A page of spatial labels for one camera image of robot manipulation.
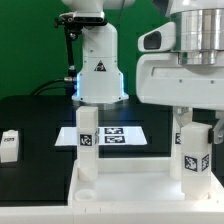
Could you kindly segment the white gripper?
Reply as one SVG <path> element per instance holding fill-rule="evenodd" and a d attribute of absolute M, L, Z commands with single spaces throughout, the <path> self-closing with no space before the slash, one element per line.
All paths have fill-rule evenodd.
<path fill-rule="evenodd" d="M 192 122 L 192 108 L 224 110 L 224 54 L 214 65 L 180 65 L 175 53 L 144 54 L 137 63 L 136 94 L 142 103 L 179 106 L 175 119 L 180 127 Z M 224 111 L 216 111 L 215 118 L 209 141 L 221 144 Z"/>

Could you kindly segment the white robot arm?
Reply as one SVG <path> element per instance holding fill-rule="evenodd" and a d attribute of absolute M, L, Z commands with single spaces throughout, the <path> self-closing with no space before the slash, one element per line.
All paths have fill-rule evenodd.
<path fill-rule="evenodd" d="M 83 36 L 83 67 L 73 99 L 115 103 L 128 95 L 117 62 L 117 31 L 104 11 L 135 0 L 62 0 L 70 39 Z M 224 141 L 224 0 L 151 0 L 169 21 L 142 35 L 136 93 L 143 103 L 170 105 L 180 125 L 191 108 L 214 110 L 213 142 Z"/>

